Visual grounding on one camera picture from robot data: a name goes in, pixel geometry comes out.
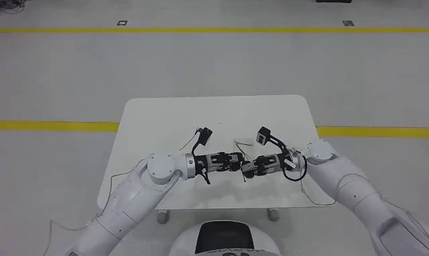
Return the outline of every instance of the white plastic casing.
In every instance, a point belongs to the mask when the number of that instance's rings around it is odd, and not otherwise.
[[[172,155],[166,153],[153,154],[148,163],[147,170],[152,182],[163,185],[167,184],[174,175],[176,160]]]

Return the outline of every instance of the white table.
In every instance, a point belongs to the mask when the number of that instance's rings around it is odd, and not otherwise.
[[[198,155],[232,152],[234,139],[255,139],[262,126],[291,147],[303,148],[318,139],[307,102],[299,95],[130,100],[116,135],[98,204],[101,208],[105,205],[112,175],[130,170],[150,153],[179,154],[178,150],[197,127],[213,131],[207,145],[197,148]],[[190,152],[194,141],[182,152]],[[255,155],[280,152],[270,143],[266,146],[255,143],[253,150]],[[113,189],[124,178],[115,178]],[[209,178],[211,185],[201,176],[187,181],[180,179],[157,209],[313,206],[301,193],[300,183],[286,180],[281,172],[255,177],[246,183],[241,172],[214,172]],[[315,202],[332,202],[310,176],[303,179],[303,185]]]

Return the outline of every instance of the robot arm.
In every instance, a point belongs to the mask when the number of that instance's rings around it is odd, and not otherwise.
[[[101,215],[92,220],[81,236],[59,256],[109,255],[183,175],[181,166],[186,167],[186,162],[184,157],[181,159],[159,154],[141,160],[109,196]],[[142,179],[146,170],[151,172],[151,178],[154,177],[148,182]]]
[[[299,181],[308,172],[326,194],[353,212],[367,227],[378,255],[429,255],[429,226],[409,211],[388,203],[363,171],[339,155],[327,141],[319,139],[299,152],[286,147],[263,127],[257,142],[262,145],[271,142],[282,152],[259,157],[242,166],[244,172],[249,170],[245,174],[248,178],[282,171],[287,179]],[[291,179],[285,170],[303,174]]]
[[[325,140],[302,152],[312,179],[367,227],[378,255],[429,255],[429,227],[410,212],[388,203],[363,171]]]

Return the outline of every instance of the black cable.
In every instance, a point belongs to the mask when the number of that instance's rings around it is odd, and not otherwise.
[[[304,179],[304,177],[307,175],[307,159],[305,156],[302,156],[302,158],[304,158],[304,173],[302,174],[302,176],[299,177],[298,179],[292,179],[286,175],[286,172],[284,171],[284,167],[282,167],[282,172],[286,179],[293,182],[299,182],[300,180]]]

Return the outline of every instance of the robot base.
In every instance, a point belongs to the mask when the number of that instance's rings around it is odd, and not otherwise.
[[[212,220],[184,231],[174,241],[169,256],[191,256],[214,249],[255,249],[280,255],[265,232],[233,220]]]

